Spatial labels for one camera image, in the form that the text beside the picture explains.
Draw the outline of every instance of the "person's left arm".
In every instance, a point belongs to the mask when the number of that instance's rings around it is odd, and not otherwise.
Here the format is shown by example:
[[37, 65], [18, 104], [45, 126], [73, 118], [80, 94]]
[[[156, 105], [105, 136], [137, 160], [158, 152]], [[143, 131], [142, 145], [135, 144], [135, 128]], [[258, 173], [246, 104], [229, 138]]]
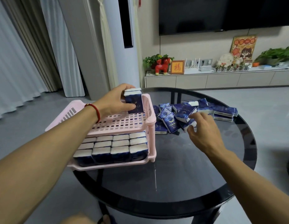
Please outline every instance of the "person's left arm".
[[[134, 86], [121, 84], [93, 103], [101, 118], [135, 108], [120, 101], [129, 88]], [[0, 224], [25, 222], [97, 121], [96, 110], [87, 106], [0, 160]]]

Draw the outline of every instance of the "flat screen tv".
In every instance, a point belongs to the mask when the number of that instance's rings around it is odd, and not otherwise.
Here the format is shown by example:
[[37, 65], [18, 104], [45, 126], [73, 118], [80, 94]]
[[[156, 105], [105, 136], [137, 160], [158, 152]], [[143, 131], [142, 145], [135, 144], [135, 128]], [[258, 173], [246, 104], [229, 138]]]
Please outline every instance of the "flat screen tv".
[[159, 35], [289, 26], [289, 0], [159, 0]]

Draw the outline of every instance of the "cabinet drawer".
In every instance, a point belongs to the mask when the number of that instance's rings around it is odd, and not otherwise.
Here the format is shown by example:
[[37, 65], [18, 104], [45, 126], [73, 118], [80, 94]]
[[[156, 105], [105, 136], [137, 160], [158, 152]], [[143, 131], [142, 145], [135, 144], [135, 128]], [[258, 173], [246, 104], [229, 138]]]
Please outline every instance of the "cabinet drawer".
[[146, 77], [146, 87], [176, 87], [176, 76]]
[[270, 83], [270, 86], [289, 85], [289, 71], [277, 71]]
[[202, 89], [206, 88], [208, 75], [181, 75], [177, 76], [176, 88]]
[[208, 75], [206, 88], [236, 87], [240, 73]]
[[237, 86], [269, 86], [274, 72], [241, 73]]

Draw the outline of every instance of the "red bracelet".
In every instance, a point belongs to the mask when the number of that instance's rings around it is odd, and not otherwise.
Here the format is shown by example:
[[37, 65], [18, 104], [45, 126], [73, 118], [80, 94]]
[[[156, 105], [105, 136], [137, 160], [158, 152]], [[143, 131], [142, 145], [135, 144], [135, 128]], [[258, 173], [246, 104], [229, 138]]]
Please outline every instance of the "red bracelet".
[[98, 121], [96, 122], [96, 124], [97, 124], [97, 123], [100, 121], [100, 118], [101, 118], [99, 110], [98, 110], [97, 107], [94, 106], [93, 104], [86, 104], [86, 105], [84, 105], [84, 107], [86, 107], [86, 106], [92, 106], [92, 107], [96, 110], [97, 116], [98, 116]]

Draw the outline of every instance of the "person's left hand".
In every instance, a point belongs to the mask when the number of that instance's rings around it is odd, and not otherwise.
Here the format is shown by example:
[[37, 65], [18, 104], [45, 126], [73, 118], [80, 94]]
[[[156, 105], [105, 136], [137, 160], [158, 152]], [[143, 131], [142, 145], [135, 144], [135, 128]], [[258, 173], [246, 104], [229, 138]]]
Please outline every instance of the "person's left hand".
[[136, 108], [135, 104], [126, 104], [120, 101], [120, 98], [124, 95], [124, 90], [135, 88], [135, 86], [123, 83], [113, 90], [105, 94], [101, 99], [94, 102], [101, 115], [101, 119], [111, 116], [123, 111], [130, 111]]

